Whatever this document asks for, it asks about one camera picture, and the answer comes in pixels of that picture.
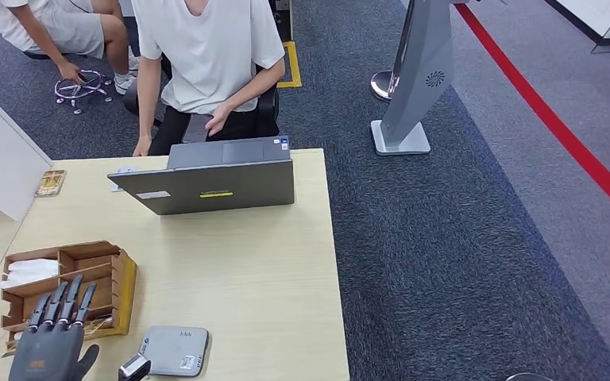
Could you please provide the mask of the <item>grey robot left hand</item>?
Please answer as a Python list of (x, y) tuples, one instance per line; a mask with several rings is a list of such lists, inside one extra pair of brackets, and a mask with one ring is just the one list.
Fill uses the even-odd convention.
[(81, 380), (90, 371), (100, 347), (92, 344), (84, 354), (80, 351), (96, 283), (89, 283), (72, 318), (82, 280), (77, 275), (39, 298), (17, 342), (9, 380)]

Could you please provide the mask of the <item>person's left hand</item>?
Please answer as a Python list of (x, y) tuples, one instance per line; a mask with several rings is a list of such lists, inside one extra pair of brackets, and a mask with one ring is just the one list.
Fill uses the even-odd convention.
[(205, 125), (205, 130), (207, 131), (207, 136), (212, 137), (213, 135), (219, 133), (223, 130), (224, 125), (226, 123), (227, 118), (233, 112), (233, 107), (227, 103), (223, 102), (220, 104), (212, 113), (211, 119)]

